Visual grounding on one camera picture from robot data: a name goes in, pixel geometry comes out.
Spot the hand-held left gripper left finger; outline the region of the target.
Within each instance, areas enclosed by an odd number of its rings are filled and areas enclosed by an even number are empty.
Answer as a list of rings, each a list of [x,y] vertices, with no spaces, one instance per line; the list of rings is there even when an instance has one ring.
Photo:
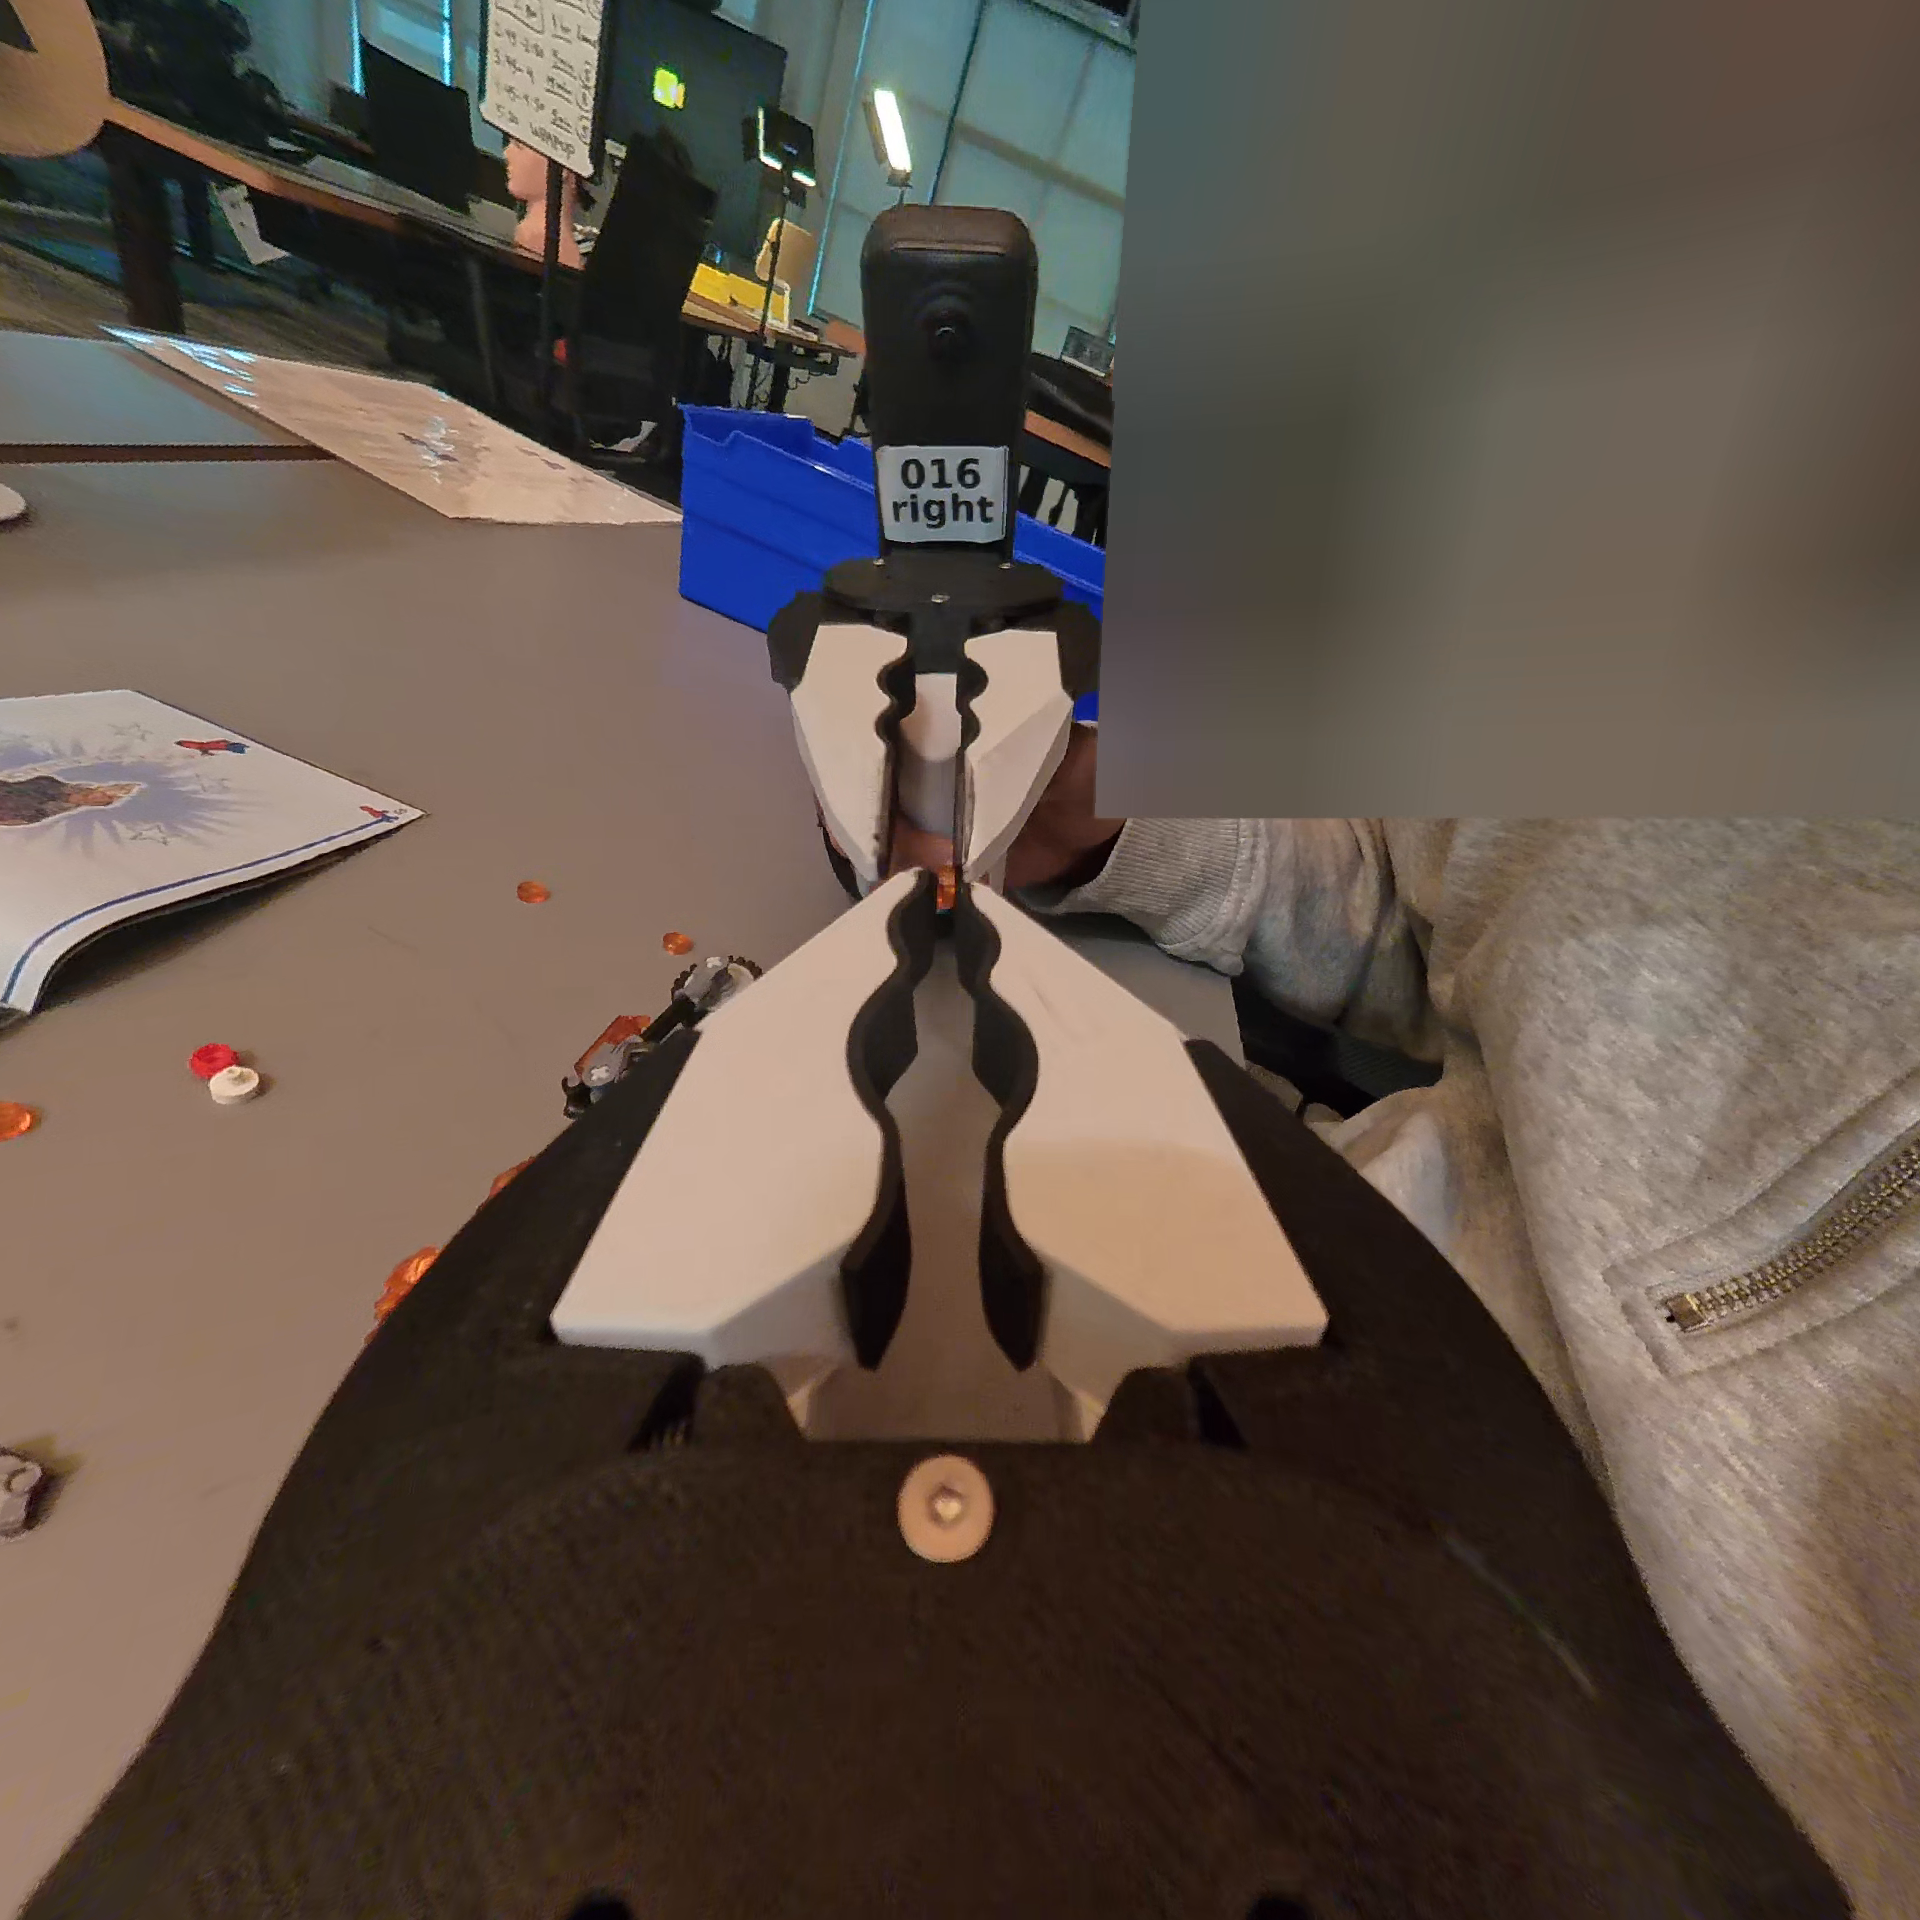
[[[805,1436],[875,1374],[912,1266],[891,1093],[941,928],[928,872],[887,879],[644,1067],[663,1098],[564,1284],[557,1341],[757,1366]]]

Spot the whiteboard with writing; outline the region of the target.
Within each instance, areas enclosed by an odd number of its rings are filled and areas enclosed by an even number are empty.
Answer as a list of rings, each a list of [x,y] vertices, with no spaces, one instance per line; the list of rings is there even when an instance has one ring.
[[[487,2],[485,126],[589,177],[603,149],[609,38],[606,2]]]

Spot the black office chair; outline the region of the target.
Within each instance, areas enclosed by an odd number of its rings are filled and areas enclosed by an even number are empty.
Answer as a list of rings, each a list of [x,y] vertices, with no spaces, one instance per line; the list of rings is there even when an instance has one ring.
[[[567,408],[589,444],[671,418],[687,362],[684,302],[715,205],[673,131],[628,146],[567,333]]]

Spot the blue plastic bin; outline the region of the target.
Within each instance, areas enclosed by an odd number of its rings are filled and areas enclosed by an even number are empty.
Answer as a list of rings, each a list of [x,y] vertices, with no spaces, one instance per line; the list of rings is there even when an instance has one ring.
[[[687,599],[777,634],[777,676],[796,685],[802,639],[789,610],[870,620],[923,672],[983,672],[968,637],[1031,648],[1059,630],[1059,685],[1092,717],[1101,685],[1104,558],[1081,539],[1024,532],[1017,509],[1019,404],[877,398],[877,444],[828,441],[796,415],[682,408]]]

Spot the person's right hand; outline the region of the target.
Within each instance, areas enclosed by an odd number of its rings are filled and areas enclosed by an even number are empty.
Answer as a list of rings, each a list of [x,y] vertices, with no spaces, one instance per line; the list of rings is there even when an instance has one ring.
[[[1098,728],[1071,723],[1065,755],[1006,854],[1003,894],[1071,892],[1104,869],[1128,820],[1098,810],[1096,755]]]

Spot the lego motorcycle model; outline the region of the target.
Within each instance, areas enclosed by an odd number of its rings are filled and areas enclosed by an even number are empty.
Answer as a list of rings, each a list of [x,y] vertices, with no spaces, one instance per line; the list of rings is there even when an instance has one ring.
[[[693,957],[690,964],[676,974],[661,1012],[650,1015],[617,1015],[563,1073],[560,1095],[564,1124],[572,1125],[590,1114],[596,1104],[606,1100],[646,1057],[661,1050],[663,1043],[679,1033],[696,1030],[719,1006],[760,975],[762,967],[754,959],[738,953]],[[538,1155],[528,1155],[500,1171],[493,1179],[482,1206],[500,1196],[536,1158]],[[390,1270],[375,1302],[373,1326],[364,1336],[364,1346],[373,1343],[396,1307],[414,1291],[441,1255],[441,1245],[427,1245]]]

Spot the person's right forearm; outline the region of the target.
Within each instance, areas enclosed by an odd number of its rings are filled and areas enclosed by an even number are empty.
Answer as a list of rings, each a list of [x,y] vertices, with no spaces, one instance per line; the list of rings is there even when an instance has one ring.
[[[1090,875],[1031,881],[1021,896],[1042,913],[1124,920],[1172,957],[1246,980],[1285,1015],[1436,1064],[1428,947],[1454,829],[1132,820]]]

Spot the printed paper sheet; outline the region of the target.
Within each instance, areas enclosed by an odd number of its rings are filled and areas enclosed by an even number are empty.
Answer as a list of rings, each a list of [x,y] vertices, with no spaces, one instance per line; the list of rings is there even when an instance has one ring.
[[[518,526],[682,520],[680,507],[421,381],[129,326],[107,332],[444,517]]]

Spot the wooden background desk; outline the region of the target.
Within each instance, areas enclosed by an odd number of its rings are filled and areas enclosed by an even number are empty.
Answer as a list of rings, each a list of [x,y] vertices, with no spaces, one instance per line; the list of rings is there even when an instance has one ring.
[[[866,356],[863,332],[840,319],[828,319],[822,327],[811,330],[801,323],[779,323],[772,317],[760,319],[757,311],[701,294],[684,297],[682,319],[702,333],[743,341],[752,360],[781,373],[838,372],[843,363],[860,363]],[[1024,414],[1021,441],[1047,444],[1092,467],[1113,467],[1109,441],[1032,408]]]

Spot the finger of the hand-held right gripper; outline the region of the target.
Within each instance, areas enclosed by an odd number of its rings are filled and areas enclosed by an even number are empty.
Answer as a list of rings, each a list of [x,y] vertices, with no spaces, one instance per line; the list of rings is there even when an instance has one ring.
[[[898,813],[898,700],[904,635],[870,621],[824,621],[789,693],[826,835],[859,898],[893,863]]]
[[[1073,732],[1061,635],[971,635],[961,667],[921,673],[897,735],[897,865],[1003,883]]]

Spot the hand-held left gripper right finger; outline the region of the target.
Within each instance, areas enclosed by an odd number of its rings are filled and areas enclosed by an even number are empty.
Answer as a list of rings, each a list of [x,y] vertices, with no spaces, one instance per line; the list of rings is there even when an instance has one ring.
[[[1320,1343],[1328,1307],[1207,1070],[1261,1085],[995,892],[957,892],[952,945],[999,1108],[981,1300],[1069,1431],[1092,1436],[1132,1374]]]

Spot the lego instruction booklet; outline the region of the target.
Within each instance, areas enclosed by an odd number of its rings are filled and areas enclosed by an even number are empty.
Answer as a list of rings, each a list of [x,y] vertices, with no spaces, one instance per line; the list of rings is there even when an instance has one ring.
[[[423,811],[138,689],[3,702],[3,1021],[80,950]]]

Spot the black computer monitor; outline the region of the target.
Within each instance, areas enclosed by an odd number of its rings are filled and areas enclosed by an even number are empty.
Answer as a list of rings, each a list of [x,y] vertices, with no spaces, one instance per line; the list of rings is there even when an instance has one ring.
[[[787,50],[709,3],[615,2],[606,23],[603,134],[628,148],[671,131],[716,193],[709,244],[751,262],[772,187],[744,126],[758,107],[783,106]]]

